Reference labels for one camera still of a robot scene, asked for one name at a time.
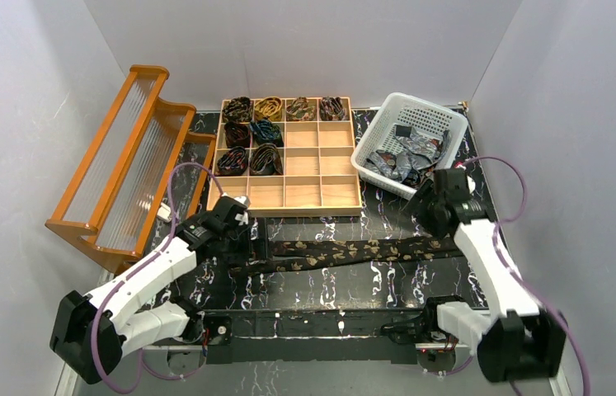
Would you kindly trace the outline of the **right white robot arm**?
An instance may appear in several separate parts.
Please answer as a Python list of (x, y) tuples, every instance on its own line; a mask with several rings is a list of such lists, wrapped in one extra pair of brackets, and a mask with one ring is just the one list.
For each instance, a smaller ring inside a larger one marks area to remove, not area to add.
[(458, 296), (431, 297), (423, 312), (381, 331), (394, 342), (415, 344), (437, 332), (468, 346), (491, 383), (557, 375), (566, 333), (548, 309), (516, 279), (504, 247), (496, 248), (489, 209), (469, 190), (461, 168), (437, 170), (410, 199), (418, 220), (436, 237), (450, 236), (477, 276), (487, 314)]

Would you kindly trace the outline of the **black gold floral tie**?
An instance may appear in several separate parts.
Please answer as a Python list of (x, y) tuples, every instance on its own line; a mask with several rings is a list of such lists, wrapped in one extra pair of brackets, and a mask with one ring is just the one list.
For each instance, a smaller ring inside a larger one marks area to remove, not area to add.
[(462, 257), (453, 239), (415, 236), (402, 239), (350, 241), (269, 241), (268, 257), (232, 264), (232, 276), (321, 270), (366, 262), (414, 262)]

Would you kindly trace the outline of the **white plastic basket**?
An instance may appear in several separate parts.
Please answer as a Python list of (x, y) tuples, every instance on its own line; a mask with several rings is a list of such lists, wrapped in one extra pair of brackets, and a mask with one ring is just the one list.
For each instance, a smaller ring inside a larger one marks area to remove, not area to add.
[(350, 157), (360, 178), (406, 200), (417, 188), (408, 174), (424, 179), (431, 168), (454, 165), (468, 119), (433, 102), (394, 92), (387, 96)]

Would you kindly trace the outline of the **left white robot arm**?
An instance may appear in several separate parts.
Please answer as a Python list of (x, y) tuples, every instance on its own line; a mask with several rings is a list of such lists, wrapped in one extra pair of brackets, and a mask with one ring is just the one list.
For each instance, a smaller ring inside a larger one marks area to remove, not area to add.
[(168, 338), (206, 344), (215, 335), (204, 312), (184, 299), (143, 306), (163, 288), (218, 257), (250, 223), (246, 196), (221, 195), (211, 210), (174, 224), (159, 247), (140, 262), (86, 294), (59, 302), (49, 349), (88, 384), (108, 377), (127, 355)]

